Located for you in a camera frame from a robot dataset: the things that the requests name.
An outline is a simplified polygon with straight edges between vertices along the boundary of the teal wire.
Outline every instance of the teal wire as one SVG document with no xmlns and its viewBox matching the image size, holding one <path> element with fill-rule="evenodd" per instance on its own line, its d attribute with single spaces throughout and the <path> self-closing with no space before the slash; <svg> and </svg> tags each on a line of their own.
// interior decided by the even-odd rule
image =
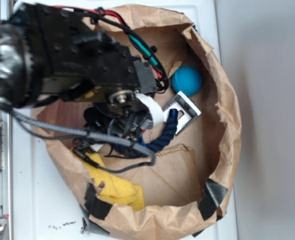
<svg viewBox="0 0 295 240">
<path fill-rule="evenodd" d="M 132 35 L 129 35 L 128 36 L 133 42 L 135 42 L 135 44 L 136 45 L 138 45 L 138 47 L 148 56 L 148 57 L 150 57 L 151 56 L 151 53 L 149 52 L 149 50 L 147 50 L 143 45 L 142 45 L 142 43 L 140 43 L 140 41 L 139 40 L 137 40 L 134 36 L 132 36 Z M 155 58 L 154 57 L 151 57 L 150 58 L 151 59 L 151 61 L 153 62 L 153 64 L 155 65 L 155 66 L 157 66 L 158 65 L 158 62 L 155 60 Z"/>
</svg>

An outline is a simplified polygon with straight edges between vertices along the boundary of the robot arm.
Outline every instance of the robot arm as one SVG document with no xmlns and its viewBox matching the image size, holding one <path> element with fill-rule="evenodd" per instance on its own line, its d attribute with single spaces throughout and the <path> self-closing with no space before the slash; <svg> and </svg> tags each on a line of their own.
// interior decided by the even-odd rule
<svg viewBox="0 0 295 240">
<path fill-rule="evenodd" d="M 83 17 L 89 17 L 94 25 L 103 21 L 122 29 L 146 62 L 131 56 L 128 47 L 104 30 L 92 31 Z M 0 22 L 0 110 L 20 122 L 37 125 L 13 108 L 46 106 L 58 99 L 91 102 L 94 107 L 87 117 L 96 116 L 93 122 L 100 127 L 93 126 L 90 134 L 74 132 L 92 136 L 94 142 L 137 149 L 152 156 L 152 165 L 155 156 L 135 139 L 163 122 L 163 111 L 153 97 L 164 92 L 169 81 L 155 52 L 156 48 L 150 48 L 114 11 L 22 4 L 8 20 Z M 62 130 L 50 124 L 42 126 Z M 112 134 L 121 134 L 122 139 L 116 140 Z"/>
</svg>

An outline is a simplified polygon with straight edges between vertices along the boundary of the white wall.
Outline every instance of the white wall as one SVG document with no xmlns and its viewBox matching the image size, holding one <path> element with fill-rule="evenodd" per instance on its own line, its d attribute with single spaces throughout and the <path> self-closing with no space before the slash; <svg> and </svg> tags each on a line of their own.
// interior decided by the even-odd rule
<svg viewBox="0 0 295 240">
<path fill-rule="evenodd" d="M 239 240 L 295 239 L 295 0 L 216 0 L 222 65 L 243 133 Z"/>
</svg>

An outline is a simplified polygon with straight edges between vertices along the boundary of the black tape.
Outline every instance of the black tape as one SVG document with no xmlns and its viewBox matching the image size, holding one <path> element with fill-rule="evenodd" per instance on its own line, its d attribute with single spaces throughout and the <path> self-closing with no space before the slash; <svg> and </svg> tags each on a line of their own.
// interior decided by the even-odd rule
<svg viewBox="0 0 295 240">
<path fill-rule="evenodd" d="M 222 186 L 221 184 L 213 181 L 212 179 L 208 179 L 204 186 L 204 195 L 202 200 L 198 203 L 198 209 L 204 219 L 207 220 L 213 216 L 213 214 L 217 211 L 219 205 L 222 203 L 223 199 L 228 193 L 228 189 Z M 216 216 L 216 220 L 222 219 L 222 216 Z M 197 237 L 200 235 L 202 231 L 198 231 L 192 234 L 193 237 Z"/>
<path fill-rule="evenodd" d="M 219 220 L 221 220 L 222 218 L 223 218 L 222 216 L 217 215 L 217 216 L 216 216 L 216 221 L 219 221 Z M 198 235 L 200 235 L 201 233 L 203 233 L 204 230 L 205 230 L 205 229 L 203 229 L 202 231 L 198 231 L 198 232 L 192 234 L 192 236 L 193 236 L 194 238 L 196 238 Z"/>
<path fill-rule="evenodd" d="M 112 204 L 109 204 L 105 201 L 98 199 L 96 195 L 96 190 L 92 183 L 87 184 L 87 189 L 85 193 L 85 208 L 87 212 L 91 214 L 93 217 L 104 220 L 106 216 L 109 214 Z"/>
<path fill-rule="evenodd" d="M 192 234 L 192 236 L 193 236 L 194 238 L 196 238 L 196 237 L 197 237 L 198 235 L 200 235 L 203 231 L 204 231 L 204 230 L 202 230 L 202 231 L 198 231 L 198 232 Z"/>
<path fill-rule="evenodd" d="M 108 231 L 89 219 L 89 213 L 85 211 L 82 206 L 80 206 L 80 208 L 84 214 L 84 217 L 82 218 L 83 227 L 81 228 L 81 233 L 90 232 L 102 236 L 110 236 L 110 233 Z"/>
</svg>

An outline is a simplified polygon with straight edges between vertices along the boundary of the brown paper bag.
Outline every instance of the brown paper bag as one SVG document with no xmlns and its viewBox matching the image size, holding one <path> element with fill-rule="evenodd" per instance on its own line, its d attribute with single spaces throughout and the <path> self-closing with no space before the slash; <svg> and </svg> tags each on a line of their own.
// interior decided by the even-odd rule
<svg viewBox="0 0 295 240">
<path fill-rule="evenodd" d="M 89 213 L 89 219 L 111 237 L 175 240 L 198 233 L 227 211 L 241 149 L 242 126 L 236 93 L 213 49 L 185 15 L 141 5 L 124 5 L 113 10 L 148 45 L 157 47 L 156 55 L 169 77 L 183 65 L 199 69 L 203 86 L 191 99 L 202 114 L 157 154 L 155 166 L 118 174 L 142 186 L 146 207 L 141 211 L 100 200 L 99 182 L 96 184 L 90 178 L 82 162 L 71 153 L 71 141 L 46 140 L 48 153 L 77 201 Z M 99 28 L 106 29 L 121 44 L 129 46 L 133 55 L 138 55 L 118 28 L 104 23 Z M 164 107 L 174 95 L 169 88 L 165 94 L 157 94 L 155 100 Z M 32 115 L 48 123 L 82 128 L 83 112 L 90 105 L 58 101 L 36 109 Z M 145 142 L 156 139 L 162 128 L 161 125 L 146 131 Z M 39 128 L 37 132 L 55 135 Z M 102 156 L 107 151 L 108 146 L 102 149 Z M 127 166 L 128 161 L 104 159 L 105 165 L 112 169 Z"/>
</svg>

